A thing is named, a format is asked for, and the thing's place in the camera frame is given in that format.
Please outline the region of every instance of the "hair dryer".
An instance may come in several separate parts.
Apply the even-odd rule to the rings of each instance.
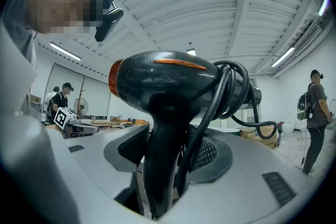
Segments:
[[[210,118],[207,116],[209,121],[228,118],[238,109],[252,108],[252,96],[255,104],[261,102],[261,91],[250,86],[246,69],[236,62],[230,63],[234,65],[231,68],[226,62],[218,62],[221,66],[217,67],[183,52],[147,51],[116,61],[110,70],[111,92],[154,119],[143,180],[155,218],[171,206],[177,158],[186,144],[190,121],[214,110],[214,103],[216,109]],[[241,68],[243,80],[236,78],[236,71]]]

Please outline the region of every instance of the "orange accent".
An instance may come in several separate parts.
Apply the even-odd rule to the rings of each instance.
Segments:
[[[122,60],[123,59],[118,60],[113,64],[109,74],[109,88],[113,95],[115,95],[116,97],[119,97],[117,92],[117,73]]]
[[[180,65],[180,66],[193,67],[193,68],[206,70],[205,67],[202,67],[196,63],[183,61],[183,60],[162,59],[162,60],[153,60],[153,62],[172,63],[173,65]]]

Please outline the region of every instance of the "black pants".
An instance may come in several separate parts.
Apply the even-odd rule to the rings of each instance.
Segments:
[[[52,118],[46,118],[46,121],[44,123],[44,126],[48,126],[48,125],[55,125],[56,123],[54,122],[54,120]]]
[[[310,133],[310,147],[307,151],[306,161],[303,167],[303,172],[305,174],[309,174],[311,168],[313,167],[317,157],[321,152],[325,129],[326,125],[317,128],[308,128],[308,131]]]

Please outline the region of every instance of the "backpack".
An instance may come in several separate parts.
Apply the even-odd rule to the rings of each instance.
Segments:
[[[56,94],[59,94],[59,96],[60,96],[60,98],[61,98],[61,100],[62,100],[62,94],[60,94],[59,92],[58,93],[56,93]],[[52,117],[52,115],[51,115],[51,111],[52,111],[52,107],[53,107],[53,98],[51,98],[50,100],[49,100],[49,102],[48,102],[48,104],[47,104],[47,118],[53,118]]]
[[[311,107],[311,103],[310,103],[310,96],[309,96],[309,91],[311,89],[311,85],[308,88],[308,91],[303,93],[298,101],[298,114],[297,114],[297,118],[299,121],[302,121],[304,119],[307,119],[308,116],[310,115],[310,113],[312,113],[312,110],[315,106]]]

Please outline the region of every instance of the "standing fan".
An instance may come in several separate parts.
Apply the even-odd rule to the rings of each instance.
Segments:
[[[77,111],[78,108],[78,101],[79,101],[79,118],[83,119],[84,115],[88,113],[89,104],[84,98],[80,98],[75,100],[73,103],[74,110]]]

